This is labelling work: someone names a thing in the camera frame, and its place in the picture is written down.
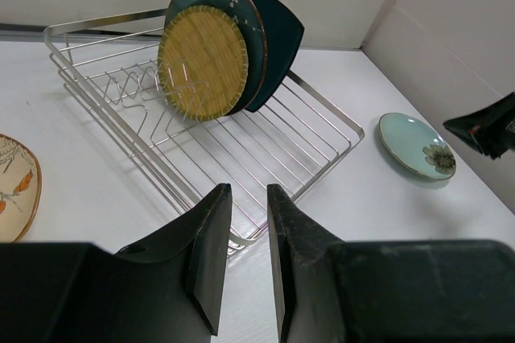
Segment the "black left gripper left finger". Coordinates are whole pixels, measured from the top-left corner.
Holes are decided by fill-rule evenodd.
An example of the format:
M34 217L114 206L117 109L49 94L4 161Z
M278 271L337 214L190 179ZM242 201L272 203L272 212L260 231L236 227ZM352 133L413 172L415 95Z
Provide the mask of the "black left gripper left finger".
M117 252L124 336L218 334L232 204L230 184L218 184L192 209Z

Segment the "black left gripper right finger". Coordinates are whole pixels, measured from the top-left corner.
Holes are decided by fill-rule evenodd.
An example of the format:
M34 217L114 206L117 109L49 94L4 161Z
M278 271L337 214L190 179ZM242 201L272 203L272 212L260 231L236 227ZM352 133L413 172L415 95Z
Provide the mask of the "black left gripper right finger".
M340 239L301 211L278 184L267 186L278 339L343 342L344 322L329 247Z

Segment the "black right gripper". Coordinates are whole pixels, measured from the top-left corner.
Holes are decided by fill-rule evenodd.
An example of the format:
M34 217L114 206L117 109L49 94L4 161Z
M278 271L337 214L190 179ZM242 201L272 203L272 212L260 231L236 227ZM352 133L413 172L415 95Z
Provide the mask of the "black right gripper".
M472 114L448 119L443 126L474 151L499 159L514 151L514 93Z

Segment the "woven bamboo round plate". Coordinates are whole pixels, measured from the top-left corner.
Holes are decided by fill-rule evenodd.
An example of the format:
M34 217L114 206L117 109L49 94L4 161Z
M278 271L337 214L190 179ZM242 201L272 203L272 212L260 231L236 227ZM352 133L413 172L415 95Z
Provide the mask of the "woven bamboo round plate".
M245 90L249 58L244 37L215 7L180 11L163 30L157 59L168 101L191 120L225 116Z

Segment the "dark teal square plate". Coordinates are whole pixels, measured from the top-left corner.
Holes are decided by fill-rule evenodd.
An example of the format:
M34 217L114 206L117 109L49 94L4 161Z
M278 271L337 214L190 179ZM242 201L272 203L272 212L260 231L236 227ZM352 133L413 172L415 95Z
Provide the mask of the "dark teal square plate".
M253 0L262 17L267 43L266 74L258 95L245 108L253 113L268 102L293 64L305 31L295 13L279 0Z

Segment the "dark teal round plate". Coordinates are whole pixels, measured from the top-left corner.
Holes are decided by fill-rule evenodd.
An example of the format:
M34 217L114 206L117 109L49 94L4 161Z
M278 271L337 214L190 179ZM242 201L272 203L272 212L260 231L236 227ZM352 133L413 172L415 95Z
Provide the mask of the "dark teal round plate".
M235 114L256 98L264 83L267 42L262 17L253 0L171 0L164 23L168 24L180 11L197 5L212 6L224 11L236 23L245 40L249 73L240 100L229 111L229 114Z

